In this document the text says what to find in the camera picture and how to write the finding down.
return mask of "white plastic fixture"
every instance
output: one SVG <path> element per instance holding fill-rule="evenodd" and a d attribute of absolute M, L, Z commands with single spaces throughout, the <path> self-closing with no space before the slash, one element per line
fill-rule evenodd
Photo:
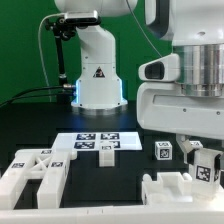
<path fill-rule="evenodd" d="M 99 167 L 115 166 L 115 151 L 112 142 L 103 142 L 99 148 Z"/>

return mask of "warning label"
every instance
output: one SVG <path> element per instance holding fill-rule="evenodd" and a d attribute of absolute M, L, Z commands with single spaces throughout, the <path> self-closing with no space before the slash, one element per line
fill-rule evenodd
<path fill-rule="evenodd" d="M 93 77 L 94 78 L 105 78 L 105 75 L 100 67 L 96 70 Z"/>

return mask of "black cable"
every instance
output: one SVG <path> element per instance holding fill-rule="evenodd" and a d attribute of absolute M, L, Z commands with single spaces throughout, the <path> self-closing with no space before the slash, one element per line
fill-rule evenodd
<path fill-rule="evenodd" d="M 31 93 L 31 92 L 35 92 L 35 91 L 43 91 L 43 90 L 49 90 L 49 89 L 63 89 L 63 86 L 46 86 L 46 87 L 40 87 L 40 88 L 27 89 L 27 90 L 24 90 L 24 91 L 22 91 L 20 93 L 17 93 L 12 98 L 20 97 L 22 95 L 25 95 L 25 94 Z"/>
<path fill-rule="evenodd" d="M 57 96 L 57 93 L 55 94 L 43 94 L 43 95 L 32 95 L 32 96 L 20 96 L 20 97 L 13 97 L 10 100 L 6 100 L 5 102 L 0 104 L 0 108 L 3 107 L 4 105 L 10 104 L 15 100 L 20 100 L 20 99 L 27 99 L 27 98 L 35 98 L 35 97 L 49 97 L 49 96 Z"/>

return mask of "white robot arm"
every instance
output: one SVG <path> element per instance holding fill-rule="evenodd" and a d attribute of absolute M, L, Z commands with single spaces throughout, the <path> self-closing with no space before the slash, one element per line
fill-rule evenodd
<path fill-rule="evenodd" d="M 139 68 L 146 82 L 138 91 L 138 121 L 145 129 L 177 134 L 185 162 L 191 164 L 194 193 L 214 196 L 223 152 L 194 150 L 187 136 L 224 139 L 224 2 L 145 2 L 148 28 L 172 41 L 173 52 Z"/>
<path fill-rule="evenodd" d="M 128 0 L 135 8 L 137 0 Z M 93 12 L 96 10 L 102 17 L 116 17 L 130 13 L 126 0 L 55 0 L 61 12 Z"/>
<path fill-rule="evenodd" d="M 132 9 L 137 0 L 128 0 Z M 97 21 L 99 16 L 121 16 L 130 12 L 126 0 L 55 0 L 64 21 Z M 80 39 L 82 74 L 76 82 L 74 111 L 88 115 L 112 114 L 123 110 L 122 81 L 116 74 L 114 36 L 100 26 L 77 26 Z"/>

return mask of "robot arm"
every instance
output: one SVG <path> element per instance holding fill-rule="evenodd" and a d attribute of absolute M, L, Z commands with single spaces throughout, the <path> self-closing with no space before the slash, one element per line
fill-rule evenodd
<path fill-rule="evenodd" d="M 146 24 L 172 54 L 139 68 L 137 116 L 145 129 L 177 134 L 193 193 L 213 197 L 223 152 L 192 147 L 188 136 L 224 139 L 224 2 L 145 0 Z"/>
<path fill-rule="evenodd" d="M 137 0 L 128 0 L 135 8 Z M 130 13 L 126 0 L 55 0 L 61 12 L 93 12 L 96 10 L 102 17 L 116 17 Z"/>

